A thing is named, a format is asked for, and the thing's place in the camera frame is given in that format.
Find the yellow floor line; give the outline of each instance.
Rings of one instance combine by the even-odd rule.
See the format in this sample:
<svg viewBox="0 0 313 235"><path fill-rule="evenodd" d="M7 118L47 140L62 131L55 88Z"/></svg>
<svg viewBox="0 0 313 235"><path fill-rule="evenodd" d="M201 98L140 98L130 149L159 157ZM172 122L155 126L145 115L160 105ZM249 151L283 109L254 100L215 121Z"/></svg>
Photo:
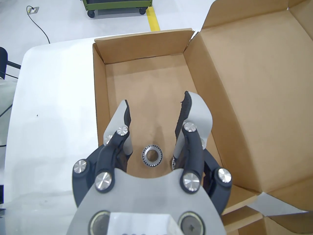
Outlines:
<svg viewBox="0 0 313 235"><path fill-rule="evenodd" d="M156 17L153 7L148 7L148 9L146 10L146 14L148 17L148 22L149 22L151 31L159 31L160 26L159 26L159 23L157 22L157 17Z"/></svg>

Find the black chair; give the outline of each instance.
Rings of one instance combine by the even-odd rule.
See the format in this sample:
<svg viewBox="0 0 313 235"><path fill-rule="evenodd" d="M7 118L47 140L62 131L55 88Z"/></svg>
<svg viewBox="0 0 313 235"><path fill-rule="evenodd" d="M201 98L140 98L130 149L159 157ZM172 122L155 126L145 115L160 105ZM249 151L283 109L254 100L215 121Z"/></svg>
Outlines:
<svg viewBox="0 0 313 235"><path fill-rule="evenodd" d="M12 66L12 67L17 68L17 69L21 68L20 65L8 61L7 51L3 47L0 47L0 77L2 79L5 79L5 76L8 75L8 74L6 74L7 66Z"/></svg>

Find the metal bearing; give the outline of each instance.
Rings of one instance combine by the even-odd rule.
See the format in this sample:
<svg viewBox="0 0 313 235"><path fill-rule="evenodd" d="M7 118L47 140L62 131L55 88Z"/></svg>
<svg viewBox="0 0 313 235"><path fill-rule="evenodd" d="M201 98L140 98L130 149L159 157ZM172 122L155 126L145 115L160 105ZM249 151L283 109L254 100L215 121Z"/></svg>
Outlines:
<svg viewBox="0 0 313 235"><path fill-rule="evenodd" d="M174 159L174 157L171 160L171 168L172 168L172 170L175 169L175 159Z"/></svg>
<svg viewBox="0 0 313 235"><path fill-rule="evenodd" d="M149 151L155 151L157 153L157 159L155 161L150 161L148 159L148 152ZM160 149L160 147L158 147L157 145L155 144L150 144L148 145L146 148L143 149L142 151L142 160L143 162L149 166L149 167L155 167L155 166L158 166L161 161L162 161L162 158L163 158L163 153Z"/></svg>

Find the silver bolt head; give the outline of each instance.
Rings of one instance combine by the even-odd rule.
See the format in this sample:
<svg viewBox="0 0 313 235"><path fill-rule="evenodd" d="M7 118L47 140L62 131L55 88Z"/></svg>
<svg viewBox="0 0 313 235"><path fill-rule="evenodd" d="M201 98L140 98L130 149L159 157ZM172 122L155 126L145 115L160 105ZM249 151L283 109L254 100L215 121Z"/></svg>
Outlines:
<svg viewBox="0 0 313 235"><path fill-rule="evenodd" d="M187 172L183 177L182 181L184 187L187 188L190 192L195 192L200 187L200 180L196 174L192 172Z"/></svg>
<svg viewBox="0 0 313 235"><path fill-rule="evenodd" d="M112 176L109 172L101 172L95 178L95 187L98 191L107 189L112 182Z"/></svg>
<svg viewBox="0 0 313 235"><path fill-rule="evenodd" d="M224 183L229 183L232 180L232 175L227 169L220 168L218 170L218 177Z"/></svg>
<svg viewBox="0 0 313 235"><path fill-rule="evenodd" d="M85 171L87 167L87 161L79 160L74 164L73 170L76 174L80 174Z"/></svg>
<svg viewBox="0 0 313 235"><path fill-rule="evenodd" d="M194 123L187 122L184 124L184 129L188 132L194 132L197 130L197 126Z"/></svg>
<svg viewBox="0 0 313 235"><path fill-rule="evenodd" d="M120 126L117 130L116 130L117 134L120 136L124 136L128 133L128 126Z"/></svg>
<svg viewBox="0 0 313 235"><path fill-rule="evenodd" d="M103 144L104 144L104 145L107 145L107 144L109 143L109 141L111 140L112 137L113 137L113 135L108 135L108 136L104 139Z"/></svg>

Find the metal screw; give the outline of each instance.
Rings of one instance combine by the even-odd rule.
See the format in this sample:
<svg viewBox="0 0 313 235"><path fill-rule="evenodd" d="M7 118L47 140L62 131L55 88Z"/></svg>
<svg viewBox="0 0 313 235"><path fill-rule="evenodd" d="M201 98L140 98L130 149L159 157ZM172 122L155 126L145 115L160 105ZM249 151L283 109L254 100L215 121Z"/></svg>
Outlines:
<svg viewBox="0 0 313 235"><path fill-rule="evenodd" d="M184 235L204 235L205 233L203 221L194 212L186 212L180 216L178 225Z"/></svg>
<svg viewBox="0 0 313 235"><path fill-rule="evenodd" d="M89 222L90 235L106 235L110 221L110 212L100 211L96 213Z"/></svg>
<svg viewBox="0 0 313 235"><path fill-rule="evenodd" d="M73 170L76 174L80 174L85 171L87 167L87 161L79 160L74 164Z"/></svg>
<svg viewBox="0 0 313 235"><path fill-rule="evenodd" d="M194 132L197 130L197 126L194 123L187 122L184 124L184 129L188 132Z"/></svg>
<svg viewBox="0 0 313 235"><path fill-rule="evenodd" d="M116 130L117 134L120 136L124 136L128 133L128 126L120 126L117 130Z"/></svg>
<svg viewBox="0 0 313 235"><path fill-rule="evenodd" d="M101 172L95 178L95 187L98 191L107 189L112 182L112 176L109 172Z"/></svg>
<svg viewBox="0 0 313 235"><path fill-rule="evenodd" d="M200 187L200 180L197 177L196 174L192 172L187 172L183 177L182 177L183 184L185 188L187 188L190 192L195 192L199 189Z"/></svg>
<svg viewBox="0 0 313 235"><path fill-rule="evenodd" d="M232 175L227 169L220 168L218 170L218 177L224 183L229 183L232 180Z"/></svg>
<svg viewBox="0 0 313 235"><path fill-rule="evenodd" d="M111 138L113 137L113 135L108 135L104 141L103 141L103 144L107 145L109 143L109 141L111 140Z"/></svg>

